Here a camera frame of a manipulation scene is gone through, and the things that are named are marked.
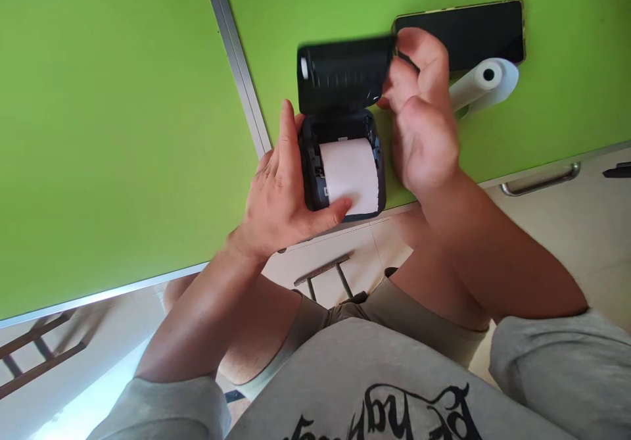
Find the drawer handle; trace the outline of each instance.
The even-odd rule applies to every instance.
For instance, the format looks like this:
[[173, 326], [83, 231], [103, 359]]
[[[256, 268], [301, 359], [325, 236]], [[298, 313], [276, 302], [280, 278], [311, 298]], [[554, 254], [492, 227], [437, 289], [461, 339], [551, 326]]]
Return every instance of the drawer handle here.
[[532, 193], [537, 190], [552, 187], [553, 185], [559, 185], [563, 182], [569, 182], [570, 180], [574, 180], [578, 176], [578, 173], [580, 172], [580, 162], [574, 162], [570, 164], [570, 167], [571, 169], [567, 174], [563, 174], [560, 177], [554, 177], [549, 180], [544, 180], [542, 182], [535, 183], [519, 190], [511, 190], [511, 188], [508, 186], [510, 182], [501, 184], [500, 189], [502, 189], [502, 193], [504, 195], [508, 195], [509, 197], [520, 197], [521, 195], [526, 195], [527, 193]]

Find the gray sweatshirt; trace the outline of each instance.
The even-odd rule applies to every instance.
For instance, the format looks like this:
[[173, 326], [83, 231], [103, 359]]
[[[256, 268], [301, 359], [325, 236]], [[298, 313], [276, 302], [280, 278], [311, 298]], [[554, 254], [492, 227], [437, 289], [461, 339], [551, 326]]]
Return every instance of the gray sweatshirt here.
[[282, 367], [234, 428], [210, 378], [132, 380], [89, 440], [631, 439], [631, 337], [598, 313], [505, 318], [502, 392], [404, 335], [350, 318]]

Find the smartphone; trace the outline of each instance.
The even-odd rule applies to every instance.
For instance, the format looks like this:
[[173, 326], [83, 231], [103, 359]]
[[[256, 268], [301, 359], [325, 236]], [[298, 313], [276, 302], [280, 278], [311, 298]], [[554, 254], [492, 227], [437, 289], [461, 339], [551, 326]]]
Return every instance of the smartphone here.
[[492, 57], [522, 63], [526, 58], [523, 9], [521, 0], [507, 0], [418, 12], [397, 17], [392, 29], [397, 34], [418, 27], [436, 36], [449, 52], [450, 72], [457, 74]]

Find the sweatshirt sleeve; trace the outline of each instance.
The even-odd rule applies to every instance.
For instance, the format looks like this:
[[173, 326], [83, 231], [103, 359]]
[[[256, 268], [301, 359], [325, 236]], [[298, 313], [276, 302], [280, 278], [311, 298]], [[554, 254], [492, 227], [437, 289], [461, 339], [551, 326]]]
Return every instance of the sweatshirt sleeve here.
[[506, 395], [579, 439], [631, 438], [631, 337], [594, 310], [503, 319], [489, 371]]
[[213, 379], [159, 384], [136, 378], [88, 440], [220, 440], [229, 427], [225, 397]]

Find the portable thermal printer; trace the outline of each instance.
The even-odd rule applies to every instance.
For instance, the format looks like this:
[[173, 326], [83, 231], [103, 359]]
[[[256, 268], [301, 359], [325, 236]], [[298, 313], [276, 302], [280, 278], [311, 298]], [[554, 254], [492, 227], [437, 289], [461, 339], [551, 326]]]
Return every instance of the portable thermal printer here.
[[395, 43], [394, 36], [383, 36], [305, 45], [298, 49], [298, 99], [300, 112], [306, 115], [300, 136], [300, 155], [305, 201], [310, 210], [329, 206], [333, 177], [327, 187], [321, 146], [354, 139], [366, 139], [370, 144], [373, 158], [368, 159], [366, 165], [371, 162], [375, 165], [375, 182], [379, 188], [374, 211], [348, 214], [344, 221], [374, 218], [384, 209], [386, 182], [382, 143], [375, 117], [366, 108], [381, 97]]

